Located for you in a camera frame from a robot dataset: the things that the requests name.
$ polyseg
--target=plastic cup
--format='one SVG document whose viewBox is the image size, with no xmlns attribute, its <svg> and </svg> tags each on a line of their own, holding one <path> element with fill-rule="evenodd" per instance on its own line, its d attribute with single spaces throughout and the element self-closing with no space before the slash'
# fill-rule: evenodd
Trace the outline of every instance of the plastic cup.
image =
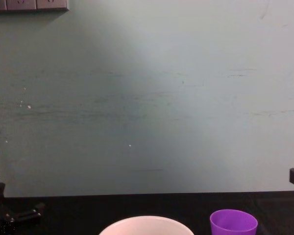
<svg viewBox="0 0 294 235">
<path fill-rule="evenodd" d="M 185 225 L 168 218 L 138 216 L 116 222 L 100 235 L 194 235 Z"/>
<path fill-rule="evenodd" d="M 243 211 L 220 210 L 211 214 L 212 235 L 256 235 L 258 222 Z"/>
</svg>

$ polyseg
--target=black tablecloth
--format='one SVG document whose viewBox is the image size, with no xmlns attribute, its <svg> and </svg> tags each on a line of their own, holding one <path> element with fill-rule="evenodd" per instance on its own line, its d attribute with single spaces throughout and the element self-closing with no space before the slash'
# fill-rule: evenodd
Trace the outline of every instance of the black tablecloth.
<svg viewBox="0 0 294 235">
<path fill-rule="evenodd" d="M 294 235 L 294 192 L 181 193 L 44 198 L 8 198 L 15 212 L 46 204 L 42 224 L 18 235 L 98 235 L 118 220 L 157 215 L 177 220 L 195 235 L 210 235 L 209 216 L 220 209 L 254 215 L 257 235 Z"/>
</svg>

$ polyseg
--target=cup rim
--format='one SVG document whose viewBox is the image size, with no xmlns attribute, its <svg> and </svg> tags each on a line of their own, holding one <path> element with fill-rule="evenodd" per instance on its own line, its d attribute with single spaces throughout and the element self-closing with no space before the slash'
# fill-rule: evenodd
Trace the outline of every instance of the cup rim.
<svg viewBox="0 0 294 235">
<path fill-rule="evenodd" d="M 218 213 L 218 212 L 221 212 L 221 211 L 234 211 L 234 212 L 240 212 L 240 213 L 243 213 L 243 214 L 247 214 L 247 215 L 251 216 L 251 217 L 256 221 L 256 225 L 255 225 L 254 227 L 252 227 L 251 229 L 248 229 L 248 230 L 230 230 L 230 229 L 222 228 L 222 227 L 216 225 L 216 224 L 213 222 L 213 220 L 212 220 L 212 216 L 213 216 L 214 214 Z M 218 210 L 218 211 L 213 212 L 213 213 L 210 215 L 210 222 L 211 222 L 214 226 L 216 226 L 217 228 L 219 228 L 219 229 L 222 229 L 222 230 L 225 230 L 225 231 L 228 231 L 228 232 L 235 232 L 235 233 L 250 232 L 250 231 L 256 229 L 257 226 L 258 226 L 258 220 L 257 220 L 253 215 L 251 215 L 251 214 L 249 214 L 249 213 L 247 213 L 247 212 L 245 212 L 245 211 L 234 210 L 234 209 L 222 209 L 222 210 Z"/>
<path fill-rule="evenodd" d="M 126 218 L 126 219 L 122 219 L 122 220 L 119 220 L 111 225 L 109 225 L 108 227 L 106 227 L 104 230 L 101 231 L 101 233 L 99 235 L 103 235 L 104 232 L 108 229 L 110 229 L 111 227 L 115 227 L 115 226 L 118 226 L 119 224 L 122 224 L 122 223 L 125 223 L 129 220 L 135 220 L 135 219 L 158 219 L 158 220 L 164 220 L 164 221 L 167 221 L 167 222 L 171 222 L 171 223 L 174 223 L 178 226 L 181 226 L 183 227 L 184 229 L 187 230 L 188 234 L 189 235 L 194 235 L 194 233 L 192 232 L 192 230 L 190 228 L 188 228 L 186 225 L 174 220 L 174 219 L 169 219 L 169 218 L 166 218 L 166 217 L 161 217 L 161 216 L 153 216 L 153 215 L 142 215 L 142 216 L 135 216 L 135 217 L 130 217 L 130 218 Z"/>
</svg>

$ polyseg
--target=black table surface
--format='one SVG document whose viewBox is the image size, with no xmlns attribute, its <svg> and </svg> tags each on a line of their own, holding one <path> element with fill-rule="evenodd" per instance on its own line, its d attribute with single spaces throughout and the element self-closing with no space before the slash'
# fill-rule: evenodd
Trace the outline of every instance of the black table surface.
<svg viewBox="0 0 294 235">
<path fill-rule="evenodd" d="M 294 235 L 294 192 L 180 193 L 42 198 L 7 198 L 14 212 L 46 204 L 41 225 L 17 235 L 98 235 L 128 217 L 156 215 L 177 220 L 195 235 L 210 235 L 209 216 L 220 209 L 254 215 L 257 235 Z"/>
</svg>

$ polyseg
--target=purple cup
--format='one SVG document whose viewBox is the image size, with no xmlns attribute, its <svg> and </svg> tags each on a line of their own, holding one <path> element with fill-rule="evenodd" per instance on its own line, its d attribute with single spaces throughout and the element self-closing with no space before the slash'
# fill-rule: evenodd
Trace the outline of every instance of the purple cup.
<svg viewBox="0 0 294 235">
<path fill-rule="evenodd" d="M 243 211 L 220 210 L 210 216 L 212 235 L 256 235 L 258 222 Z"/>
</svg>

